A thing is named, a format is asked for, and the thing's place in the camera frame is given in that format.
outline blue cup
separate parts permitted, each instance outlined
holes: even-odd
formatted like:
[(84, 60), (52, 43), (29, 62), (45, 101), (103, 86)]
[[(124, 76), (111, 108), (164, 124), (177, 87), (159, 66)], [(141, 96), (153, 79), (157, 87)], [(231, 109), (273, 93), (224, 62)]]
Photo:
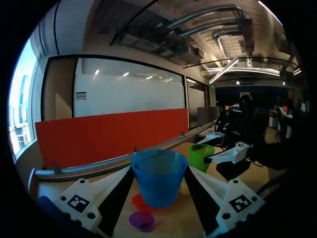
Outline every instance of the blue cup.
[(187, 158), (171, 150), (149, 150), (131, 161), (144, 202), (155, 208), (171, 205), (178, 194)]

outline glass wall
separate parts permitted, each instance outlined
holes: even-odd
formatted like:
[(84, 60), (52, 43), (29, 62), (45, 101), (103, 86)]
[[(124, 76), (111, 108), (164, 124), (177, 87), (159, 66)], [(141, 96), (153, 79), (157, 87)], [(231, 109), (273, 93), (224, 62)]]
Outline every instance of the glass wall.
[(30, 83), (35, 63), (36, 57), (29, 39), (17, 61), (10, 88), (8, 126), (15, 155), (32, 140), (28, 110)]
[(209, 107), (209, 87), (194, 79), (187, 78), (189, 128), (197, 127), (197, 108)]
[(78, 59), (75, 117), (184, 107), (181, 75), (124, 61)]

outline green cup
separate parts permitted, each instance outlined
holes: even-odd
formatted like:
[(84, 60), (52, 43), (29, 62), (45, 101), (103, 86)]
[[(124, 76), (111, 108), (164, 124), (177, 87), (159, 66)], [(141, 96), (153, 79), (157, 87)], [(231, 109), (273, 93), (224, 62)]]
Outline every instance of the green cup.
[(204, 163), (204, 158), (213, 155), (215, 148), (205, 144), (194, 144), (188, 148), (188, 152), (188, 164), (205, 173), (209, 163)]

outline purple cup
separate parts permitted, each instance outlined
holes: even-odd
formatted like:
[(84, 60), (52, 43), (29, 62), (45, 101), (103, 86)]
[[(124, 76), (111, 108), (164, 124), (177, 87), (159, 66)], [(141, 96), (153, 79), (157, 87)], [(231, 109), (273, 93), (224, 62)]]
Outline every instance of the purple cup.
[(129, 217), (132, 226), (141, 232), (150, 232), (154, 228), (154, 217), (145, 211), (138, 211)]

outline orange partition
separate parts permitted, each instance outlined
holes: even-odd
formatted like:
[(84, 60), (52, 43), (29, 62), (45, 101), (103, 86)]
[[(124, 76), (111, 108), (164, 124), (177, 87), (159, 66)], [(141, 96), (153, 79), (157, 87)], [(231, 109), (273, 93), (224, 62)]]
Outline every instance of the orange partition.
[(35, 123), (47, 169), (87, 165), (157, 145), (187, 132), (187, 108), (75, 117)]

